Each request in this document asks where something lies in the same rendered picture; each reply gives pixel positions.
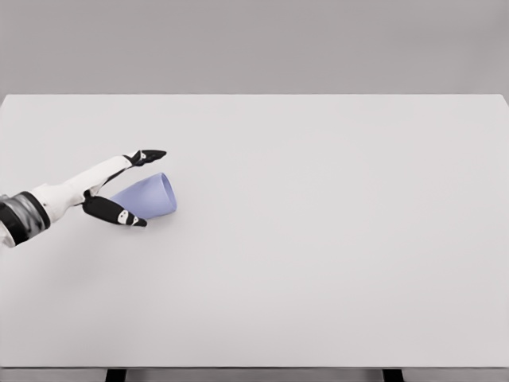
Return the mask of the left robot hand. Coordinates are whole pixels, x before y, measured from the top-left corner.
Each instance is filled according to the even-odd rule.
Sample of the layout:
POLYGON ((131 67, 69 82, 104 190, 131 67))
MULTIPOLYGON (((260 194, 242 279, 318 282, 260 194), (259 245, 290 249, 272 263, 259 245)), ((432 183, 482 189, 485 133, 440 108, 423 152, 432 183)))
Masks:
POLYGON ((166 155, 164 150, 145 149, 114 156, 79 173, 66 183, 78 191, 76 205, 81 205, 89 216, 110 224, 144 228, 147 226, 146 219, 136 216, 117 202, 100 196, 99 191, 125 171, 158 161, 166 155))

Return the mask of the lavender plastic cup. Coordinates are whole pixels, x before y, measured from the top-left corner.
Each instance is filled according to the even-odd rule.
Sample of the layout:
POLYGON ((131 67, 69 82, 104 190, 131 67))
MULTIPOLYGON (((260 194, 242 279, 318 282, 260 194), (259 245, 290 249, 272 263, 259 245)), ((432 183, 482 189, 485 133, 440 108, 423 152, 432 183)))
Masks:
POLYGON ((175 193, 164 173, 142 179, 110 199, 143 219, 165 216, 177 211, 175 193))

